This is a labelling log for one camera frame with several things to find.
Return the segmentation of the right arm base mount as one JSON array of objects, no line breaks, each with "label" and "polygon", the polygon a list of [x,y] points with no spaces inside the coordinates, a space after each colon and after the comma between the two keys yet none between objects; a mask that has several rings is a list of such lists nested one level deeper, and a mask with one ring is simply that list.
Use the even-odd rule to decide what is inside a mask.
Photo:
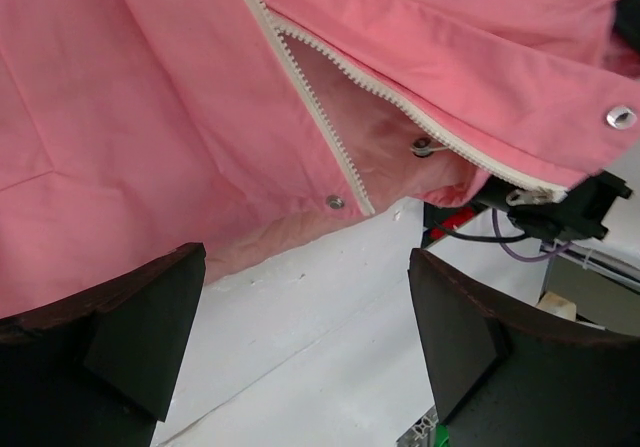
[{"label": "right arm base mount", "polygon": [[[627,200],[632,195],[633,190],[623,179],[607,171],[582,181],[560,200],[554,200],[549,193],[526,191],[492,177],[471,201],[459,209],[452,209],[448,218],[443,217],[443,209],[426,204],[423,239],[434,241],[438,234],[444,234],[463,241],[502,246],[528,239],[546,243],[558,241],[561,245],[602,240],[608,234],[603,221],[609,210],[617,200]],[[494,214],[505,214],[519,233],[480,236],[462,234],[454,229],[451,222],[456,215],[480,213],[486,209]]]}]

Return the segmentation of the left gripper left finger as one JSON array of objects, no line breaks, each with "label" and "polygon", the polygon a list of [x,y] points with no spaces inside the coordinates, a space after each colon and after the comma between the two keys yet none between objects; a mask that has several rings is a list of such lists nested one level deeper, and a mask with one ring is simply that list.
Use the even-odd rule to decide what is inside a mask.
[{"label": "left gripper left finger", "polygon": [[148,446],[166,420],[205,276],[185,244],[1,320],[4,446]]}]

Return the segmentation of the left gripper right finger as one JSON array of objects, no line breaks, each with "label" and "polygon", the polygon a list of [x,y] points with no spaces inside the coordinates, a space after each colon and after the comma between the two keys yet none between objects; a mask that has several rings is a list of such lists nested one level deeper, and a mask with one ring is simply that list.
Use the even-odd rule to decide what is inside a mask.
[{"label": "left gripper right finger", "polygon": [[546,313],[421,249],[408,276],[452,445],[638,444],[636,337]]}]

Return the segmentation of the pink hooded zip jacket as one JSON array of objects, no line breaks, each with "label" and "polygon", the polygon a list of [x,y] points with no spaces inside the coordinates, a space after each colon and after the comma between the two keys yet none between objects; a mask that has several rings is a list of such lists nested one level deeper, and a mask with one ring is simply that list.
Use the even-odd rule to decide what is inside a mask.
[{"label": "pink hooded zip jacket", "polygon": [[202,243],[221,277],[639,138],[617,0],[1,0],[1,309]]}]

